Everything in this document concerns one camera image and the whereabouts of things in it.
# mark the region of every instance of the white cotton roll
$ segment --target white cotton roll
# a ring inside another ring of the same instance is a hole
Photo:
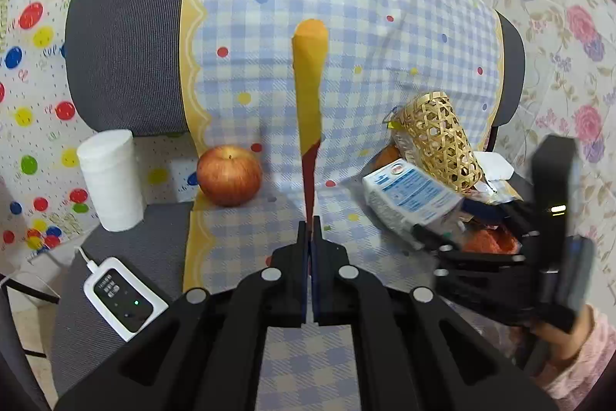
[[[109,232],[133,228],[144,218],[144,198],[137,173],[132,132],[103,131],[77,149],[100,224]]]

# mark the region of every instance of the pink sleeve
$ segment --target pink sleeve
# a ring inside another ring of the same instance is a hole
[[[592,307],[594,328],[581,348],[576,361],[543,389],[556,401],[561,411],[573,411],[590,392],[616,351],[616,330],[605,314]],[[537,380],[549,381],[556,370],[550,364]]]

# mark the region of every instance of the red polka dot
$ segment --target red polka dot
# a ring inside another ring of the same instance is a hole
[[[47,235],[45,236],[45,244],[47,244],[49,248],[54,248],[60,244],[60,238],[55,235]]]
[[[36,211],[45,211],[49,207],[49,203],[45,197],[37,197],[34,201],[34,207]]]
[[[78,204],[85,203],[85,201],[87,201],[87,192],[82,188],[75,188],[69,194],[69,199],[73,203],[78,203]]]
[[[10,230],[5,230],[2,232],[2,240],[4,244],[13,244],[15,242],[15,234]]]
[[[75,105],[73,105],[70,101],[61,101],[55,107],[55,115],[58,116],[58,119],[62,121],[68,121],[75,116]]]
[[[33,2],[32,4],[28,4],[26,9],[23,10],[22,15],[19,17],[19,26],[26,29],[31,29],[34,27],[42,16],[42,4],[39,2]]]

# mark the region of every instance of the plaid tablecloth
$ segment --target plaid tablecloth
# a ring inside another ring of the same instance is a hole
[[[387,113],[432,90],[447,92],[470,143],[482,145],[501,89],[495,13],[478,0],[184,0],[182,16],[182,53],[193,60],[182,85],[195,143],[251,148],[264,170],[247,205],[198,203],[185,286],[232,288],[296,239],[306,211],[291,38],[311,18],[329,32],[315,214],[325,236],[384,284],[427,284],[429,258],[374,219],[360,170],[389,141]],[[350,328],[269,330],[258,409],[358,409],[357,392]]]

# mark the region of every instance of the red apple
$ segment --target red apple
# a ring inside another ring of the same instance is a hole
[[[203,193],[218,206],[239,206],[261,187],[261,166],[252,152],[234,145],[207,150],[196,165]]]

